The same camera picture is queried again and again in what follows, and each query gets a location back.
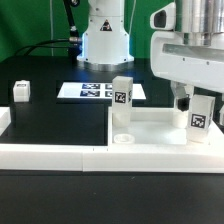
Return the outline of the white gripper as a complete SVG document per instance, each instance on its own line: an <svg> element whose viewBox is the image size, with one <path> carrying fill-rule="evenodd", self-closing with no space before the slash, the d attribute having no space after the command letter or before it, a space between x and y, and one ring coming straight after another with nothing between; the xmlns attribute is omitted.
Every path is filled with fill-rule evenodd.
<svg viewBox="0 0 224 224"><path fill-rule="evenodd" d="M172 81L180 111L189 109L185 84L224 93L224 2L171 2L150 26L152 72Z"/></svg>

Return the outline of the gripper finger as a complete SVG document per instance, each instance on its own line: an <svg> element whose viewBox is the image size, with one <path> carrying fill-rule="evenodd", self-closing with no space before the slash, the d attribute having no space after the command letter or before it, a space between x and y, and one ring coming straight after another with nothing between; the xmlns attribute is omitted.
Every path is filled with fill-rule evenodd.
<svg viewBox="0 0 224 224"><path fill-rule="evenodd" d="M223 105L219 111L219 124L224 126L224 93L222 94Z"/></svg>

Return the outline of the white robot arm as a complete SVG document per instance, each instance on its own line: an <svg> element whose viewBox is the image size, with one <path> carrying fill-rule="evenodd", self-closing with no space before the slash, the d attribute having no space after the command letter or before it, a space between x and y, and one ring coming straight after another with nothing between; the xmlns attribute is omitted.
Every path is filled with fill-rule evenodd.
<svg viewBox="0 0 224 224"><path fill-rule="evenodd" d="M134 61L124 30L124 0L88 0L89 24L78 62L93 70L113 71ZM151 69L170 80L183 97L186 84L223 95L224 0L173 0L150 17ZM224 125L224 105L220 110Z"/></svg>

